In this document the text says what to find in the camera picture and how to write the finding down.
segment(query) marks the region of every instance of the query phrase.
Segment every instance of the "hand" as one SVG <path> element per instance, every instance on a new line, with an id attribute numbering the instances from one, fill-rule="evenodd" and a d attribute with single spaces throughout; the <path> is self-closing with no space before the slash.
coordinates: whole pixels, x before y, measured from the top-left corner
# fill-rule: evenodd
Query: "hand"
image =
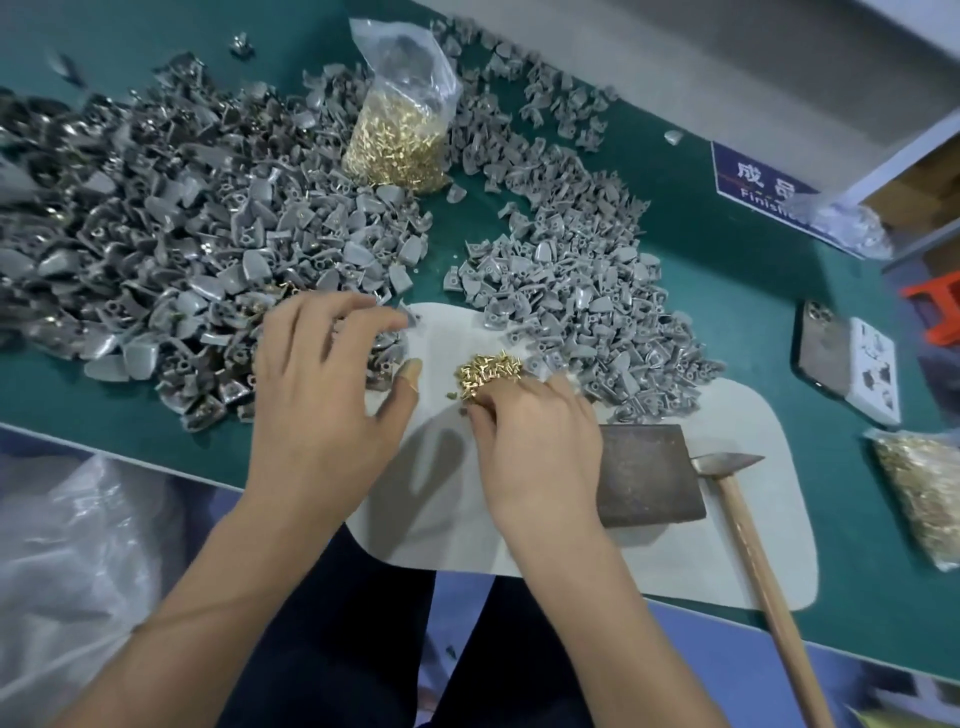
<path id="1" fill-rule="evenodd" d="M 357 293 L 301 293 L 264 319 L 256 350 L 256 418 L 241 502 L 283 525 L 329 531 L 356 510 L 396 454 L 417 406 L 410 359 L 375 417 L 364 405 L 373 338 L 407 318 Z M 334 334 L 335 323 L 344 318 Z"/>
<path id="2" fill-rule="evenodd" d="M 468 406 L 493 521 L 509 543 L 601 528 L 603 441 L 589 402 L 563 374 L 495 379 Z"/>

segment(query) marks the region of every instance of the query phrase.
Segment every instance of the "white mat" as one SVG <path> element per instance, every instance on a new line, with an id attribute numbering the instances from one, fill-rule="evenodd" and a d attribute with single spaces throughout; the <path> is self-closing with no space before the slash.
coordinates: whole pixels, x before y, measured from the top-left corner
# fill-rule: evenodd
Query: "white mat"
<path id="1" fill-rule="evenodd" d="M 423 360 L 420 404 L 399 455 L 350 517 L 350 531 L 373 556 L 398 566 L 518 575 L 487 513 L 469 421 L 446 393 L 457 391 L 453 372 L 475 354 L 526 353 L 505 346 L 502 332 L 482 328 L 476 311 L 443 303 L 411 308 L 422 317 L 408 331 L 410 355 Z M 382 399 L 368 393 L 368 408 Z M 817 595 L 816 546 L 777 416 L 754 390 L 728 379 L 705 387 L 701 405 L 676 420 L 691 455 L 732 450 L 766 456 L 740 474 L 740 486 L 787 604 L 809 606 Z M 701 487 L 704 521 L 610 533 L 645 594 L 756 608 L 720 504 Z"/>

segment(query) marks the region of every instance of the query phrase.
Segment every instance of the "fingernail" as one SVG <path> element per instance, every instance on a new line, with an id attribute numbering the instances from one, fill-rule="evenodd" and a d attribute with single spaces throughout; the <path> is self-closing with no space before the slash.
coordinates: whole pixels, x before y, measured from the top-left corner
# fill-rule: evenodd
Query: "fingernail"
<path id="1" fill-rule="evenodd" d="M 396 375 L 401 379 L 405 379 L 407 384 L 413 388 L 414 392 L 419 392 L 420 388 L 417 384 L 420 380 L 420 372 L 422 370 L 422 359 L 407 359 L 400 365 L 400 368 L 396 370 Z"/>

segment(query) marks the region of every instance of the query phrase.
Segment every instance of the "green table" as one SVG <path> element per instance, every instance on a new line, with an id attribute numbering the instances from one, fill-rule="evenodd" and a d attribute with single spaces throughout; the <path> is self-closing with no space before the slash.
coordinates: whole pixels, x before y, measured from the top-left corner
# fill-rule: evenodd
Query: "green table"
<path id="1" fill-rule="evenodd" d="M 251 0 L 129 4 L 94 0 L 61 4 L 57 13 L 24 7 L 0 27 L 0 85 L 75 101 L 72 89 L 46 69 L 42 49 L 56 47 L 79 63 L 98 89 L 122 93 L 149 82 L 148 69 L 183 48 L 204 59 L 222 85 L 266 80 L 299 92 L 300 71 L 324 62 L 355 61 L 349 14 L 426 23 L 432 12 L 406 0 L 341 3 L 287 0 L 268 7 Z M 247 31 L 256 58 L 228 54 L 231 36 Z M 509 108 L 520 88 L 501 93 Z M 941 574 L 912 546 L 891 493 L 875 471 L 860 433 L 867 423 L 816 394 L 790 371 L 798 300 L 815 299 L 895 333 L 893 301 L 878 266 L 862 263 L 784 227 L 713 191 L 709 144 L 688 135 L 673 147 L 670 126 L 620 103 L 608 114 L 607 141 L 589 157 L 593 169 L 616 169 L 631 190 L 653 204 L 642 219 L 644 250 L 663 261 L 669 304 L 687 311 L 709 352 L 730 365 L 727 376 L 757 390 L 780 417 L 813 523 L 820 560 L 816 603 L 797 614 L 803 636 L 857 655 L 960 679 L 960 574 Z M 499 196 L 476 179 L 456 207 L 433 210 L 430 255 L 420 266 L 413 301 L 449 301 L 443 271 L 467 240 L 505 230 Z M 941 426 L 911 352 L 900 356 L 903 426 Z M 242 486 L 250 429 L 227 422 L 196 436 L 150 386 L 104 385 L 83 377 L 76 362 L 24 349 L 0 353 L 0 422 L 47 437 L 114 452 L 200 478 Z M 758 614 L 683 602 L 684 607 L 760 625 Z"/>

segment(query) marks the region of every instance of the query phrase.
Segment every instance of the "wooden hammer handle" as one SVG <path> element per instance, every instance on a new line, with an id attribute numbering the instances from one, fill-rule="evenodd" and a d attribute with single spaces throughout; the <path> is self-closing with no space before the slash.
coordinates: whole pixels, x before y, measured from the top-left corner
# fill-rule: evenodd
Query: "wooden hammer handle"
<path id="1" fill-rule="evenodd" d="M 780 583 L 767 561 L 763 543 L 756 532 L 754 519 L 740 492 L 740 486 L 732 475 L 717 478 L 716 482 L 731 531 L 747 567 L 747 573 L 750 574 L 763 614 L 766 615 L 767 624 L 806 725 L 808 728 L 835 728 L 827 700 L 820 690 L 817 676 L 806 655 L 797 623 L 786 606 Z"/>

